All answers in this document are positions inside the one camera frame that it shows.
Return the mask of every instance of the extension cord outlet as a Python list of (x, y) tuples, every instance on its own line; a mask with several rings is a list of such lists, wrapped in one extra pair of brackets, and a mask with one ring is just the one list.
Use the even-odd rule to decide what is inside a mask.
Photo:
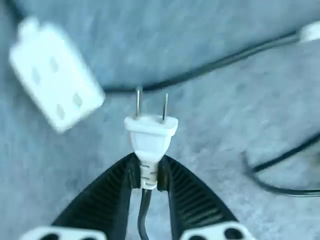
[(51, 126), (63, 133), (99, 108), (105, 93), (81, 54), (57, 26), (27, 18), (9, 62)]

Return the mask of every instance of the carpet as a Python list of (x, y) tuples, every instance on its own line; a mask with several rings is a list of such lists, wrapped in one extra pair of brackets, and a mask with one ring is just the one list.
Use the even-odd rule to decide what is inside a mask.
[[(320, 19), (317, 0), (17, 0), (28, 13), (61, 25), (101, 85), (139, 86), (219, 59)], [(15, 40), (0, 2), (0, 215), (2, 239), (50, 224), (90, 182), (132, 152), (124, 118), (135, 96), (104, 105), (57, 135), (8, 64)], [(320, 239), (319, 200), (260, 190), (244, 174), (320, 129), (320, 42), (280, 47), (193, 81), (143, 96), (142, 111), (169, 115), (179, 127), (168, 155), (215, 191), (259, 240)], [(280, 187), (319, 188), (317, 147), (261, 177)], [(127, 239), (141, 192), (132, 193)], [(155, 192), (146, 219), (151, 240), (171, 239), (168, 200)]]

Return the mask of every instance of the metal prong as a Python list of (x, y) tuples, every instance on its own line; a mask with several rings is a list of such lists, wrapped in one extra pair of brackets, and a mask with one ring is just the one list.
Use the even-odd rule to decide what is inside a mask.
[(140, 116), (140, 92), (142, 92), (142, 89), (139, 87), (136, 89), (136, 108), (135, 108), (135, 117), (138, 118)]
[(163, 105), (162, 121), (165, 123), (168, 116), (168, 93), (165, 94), (165, 100)]

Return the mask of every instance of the white cord end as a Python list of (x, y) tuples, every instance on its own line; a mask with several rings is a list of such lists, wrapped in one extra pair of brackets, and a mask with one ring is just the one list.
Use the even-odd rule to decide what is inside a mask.
[(105, 93), (67, 34), (50, 22), (28, 17), (18, 25), (9, 62), (24, 87), (58, 132), (98, 109)]
[(320, 21), (304, 26), (300, 30), (300, 42), (306, 43), (320, 39)]
[(126, 117), (125, 128), (135, 155), (140, 160), (141, 187), (153, 190), (158, 183), (158, 165), (166, 154), (171, 137), (178, 128), (178, 119), (167, 116), (168, 95), (164, 104), (163, 116), (140, 114), (140, 91), (137, 93), (137, 113)]

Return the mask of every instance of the outlet socket hole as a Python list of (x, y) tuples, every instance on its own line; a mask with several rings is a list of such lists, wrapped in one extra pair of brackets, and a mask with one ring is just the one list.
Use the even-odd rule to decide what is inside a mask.
[(74, 105), (76, 105), (78, 108), (80, 108), (83, 104), (82, 98), (79, 96), (78, 93), (75, 93), (73, 95), (72, 100), (73, 100)]
[(65, 111), (60, 104), (56, 106), (56, 114), (59, 116), (61, 120), (65, 118)]

